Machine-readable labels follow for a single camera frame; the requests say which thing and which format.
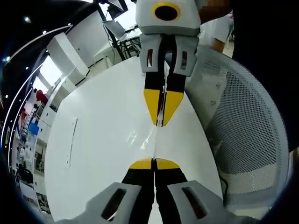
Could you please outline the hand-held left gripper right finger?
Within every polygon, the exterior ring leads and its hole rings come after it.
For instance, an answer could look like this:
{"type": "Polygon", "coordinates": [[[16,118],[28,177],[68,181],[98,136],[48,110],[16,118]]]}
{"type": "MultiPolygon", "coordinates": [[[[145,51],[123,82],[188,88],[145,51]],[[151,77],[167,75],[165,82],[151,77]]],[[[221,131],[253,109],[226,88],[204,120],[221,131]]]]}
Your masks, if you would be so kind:
{"type": "Polygon", "coordinates": [[[251,224],[224,208],[222,199],[197,181],[188,181],[179,165],[155,159],[156,199],[164,224],[251,224]]]}

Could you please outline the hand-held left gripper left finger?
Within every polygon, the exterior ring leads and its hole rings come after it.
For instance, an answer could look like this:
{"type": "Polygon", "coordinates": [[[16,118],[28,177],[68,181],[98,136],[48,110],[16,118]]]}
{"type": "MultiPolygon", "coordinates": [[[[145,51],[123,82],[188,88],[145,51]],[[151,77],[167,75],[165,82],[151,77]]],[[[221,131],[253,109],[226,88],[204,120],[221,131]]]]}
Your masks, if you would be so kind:
{"type": "Polygon", "coordinates": [[[152,158],[134,162],[122,182],[114,182],[86,204],[82,214],[59,224],[147,224],[154,202],[152,158]]]}

